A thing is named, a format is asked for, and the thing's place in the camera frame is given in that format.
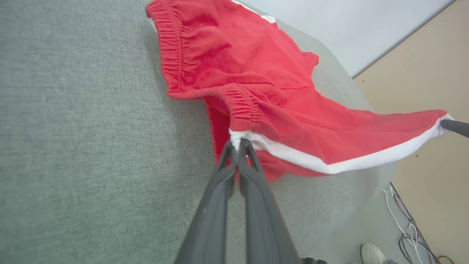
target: red garment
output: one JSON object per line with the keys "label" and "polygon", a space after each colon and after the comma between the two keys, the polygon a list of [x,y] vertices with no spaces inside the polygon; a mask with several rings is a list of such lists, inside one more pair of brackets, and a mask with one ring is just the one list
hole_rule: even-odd
{"label": "red garment", "polygon": [[369,168],[410,155],[444,134],[443,110],[378,115],[348,109],[314,89],[318,56],[230,0],[154,0],[168,96],[201,99],[215,160],[227,140],[248,138],[269,181]]}

